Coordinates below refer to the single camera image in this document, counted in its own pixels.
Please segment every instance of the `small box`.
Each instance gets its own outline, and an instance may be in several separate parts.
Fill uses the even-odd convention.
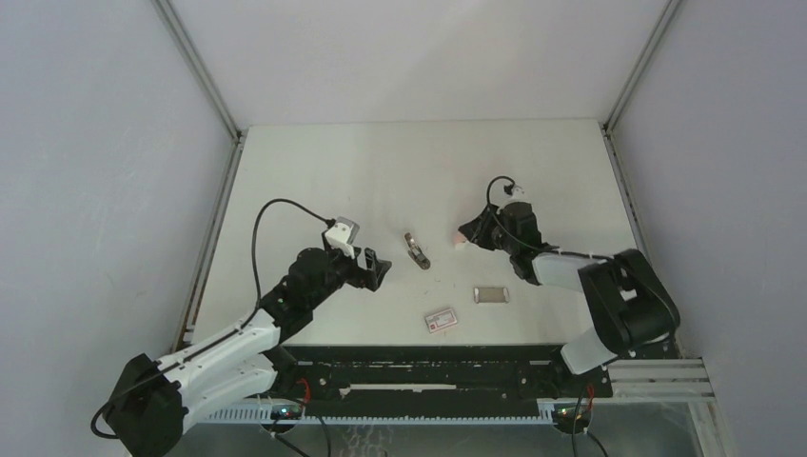
[[[457,314],[454,313],[453,308],[444,309],[442,311],[429,314],[425,317],[426,327],[429,333],[444,330],[449,327],[457,325]]]

